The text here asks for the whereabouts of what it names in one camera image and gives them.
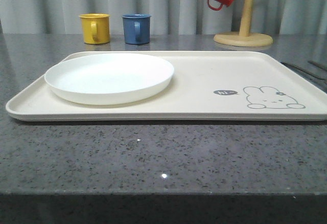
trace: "curtain fold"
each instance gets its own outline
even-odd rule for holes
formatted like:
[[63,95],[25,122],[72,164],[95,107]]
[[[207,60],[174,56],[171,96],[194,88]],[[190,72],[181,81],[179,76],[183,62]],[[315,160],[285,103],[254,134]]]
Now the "curtain fold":
[[[213,11],[206,0],[0,0],[0,20],[4,33],[80,34],[79,14],[108,13],[111,34],[123,34],[123,14],[147,13],[151,34],[216,34],[239,30],[243,2]],[[326,34],[327,0],[254,0],[251,31]]]

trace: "white plate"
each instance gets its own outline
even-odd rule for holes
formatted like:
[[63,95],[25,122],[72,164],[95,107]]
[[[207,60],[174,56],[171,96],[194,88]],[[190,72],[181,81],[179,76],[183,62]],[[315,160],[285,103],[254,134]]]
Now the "white plate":
[[113,105],[151,97],[167,87],[174,67],[144,54],[107,53],[74,58],[44,76],[59,97],[81,104]]

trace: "tray rim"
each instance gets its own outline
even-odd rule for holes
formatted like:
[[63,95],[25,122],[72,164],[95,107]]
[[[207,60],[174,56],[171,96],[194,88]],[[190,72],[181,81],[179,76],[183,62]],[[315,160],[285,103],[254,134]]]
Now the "tray rim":
[[[196,54],[235,54],[236,57],[242,56],[244,57],[244,54],[247,54],[248,56],[264,56],[265,58],[268,57],[270,63],[275,64],[278,68],[281,68],[283,72],[286,72],[288,74],[291,74],[294,78],[297,78],[301,80],[302,82],[305,82],[306,85],[308,85],[310,88],[312,88],[311,92],[315,92],[318,95],[326,96],[326,93],[320,90],[318,87],[316,87],[314,84],[307,81],[305,78],[298,75],[296,72],[290,70],[286,66],[282,65],[279,61],[274,59],[268,54],[261,53],[261,52],[255,52],[255,51],[82,51],[82,52],[75,52],[71,53],[68,56],[66,56],[64,59],[62,59],[60,62],[80,57],[79,55],[96,55],[96,54],[104,54],[104,53],[139,53],[139,54],[150,54],[156,53],[156,54],[168,54],[169,56],[174,56],[174,54],[178,53],[179,55],[181,53],[184,54],[192,54],[192,56]],[[327,120],[327,111],[326,113],[310,113],[310,114],[291,114],[292,118],[287,118],[283,116],[288,116],[287,113],[284,114],[278,114],[279,118],[276,118],[276,114],[271,113],[260,113],[260,114],[252,114],[252,113],[244,113],[242,118],[236,118],[231,116],[233,113],[214,113],[214,116],[210,117],[208,113],[188,113],[188,117],[185,117],[185,113],[154,113],[154,114],[160,114],[160,117],[154,117],[149,116],[149,114],[145,113],[116,113],[115,118],[108,118],[104,113],[94,113],[94,114],[70,114],[69,118],[65,117],[67,114],[62,113],[56,113],[56,118],[46,118],[49,115],[53,114],[27,114],[15,111],[11,108],[12,103],[16,101],[20,96],[24,95],[25,92],[30,90],[31,88],[36,88],[37,85],[41,86],[43,84],[46,84],[44,81],[44,75],[41,75],[39,78],[37,78],[35,81],[30,83],[28,86],[26,86],[23,90],[21,90],[18,94],[13,96],[7,103],[6,103],[6,111],[9,113],[9,115],[15,119],[21,120],[21,121],[27,121],[27,122],[38,122],[38,121],[134,121],[134,120],[217,120],[217,121],[226,121],[226,120],[232,120],[232,121],[324,121]]]

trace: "cartoon bunny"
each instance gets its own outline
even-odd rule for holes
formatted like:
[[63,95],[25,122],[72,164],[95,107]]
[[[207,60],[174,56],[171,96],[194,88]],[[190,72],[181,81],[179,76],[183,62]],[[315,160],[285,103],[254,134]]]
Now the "cartoon bunny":
[[280,92],[274,87],[245,87],[243,91],[247,94],[246,100],[250,103],[247,106],[252,109],[303,109],[304,105],[299,104],[294,98]]

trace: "tray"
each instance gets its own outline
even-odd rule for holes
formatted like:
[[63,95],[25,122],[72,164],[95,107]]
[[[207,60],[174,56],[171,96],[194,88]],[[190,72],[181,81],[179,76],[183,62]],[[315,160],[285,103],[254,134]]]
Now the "tray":
[[175,68],[168,87],[120,105],[83,105],[57,97],[38,78],[6,104],[24,121],[327,119],[327,94],[269,55],[230,51],[80,52],[63,61],[103,53],[161,57]]

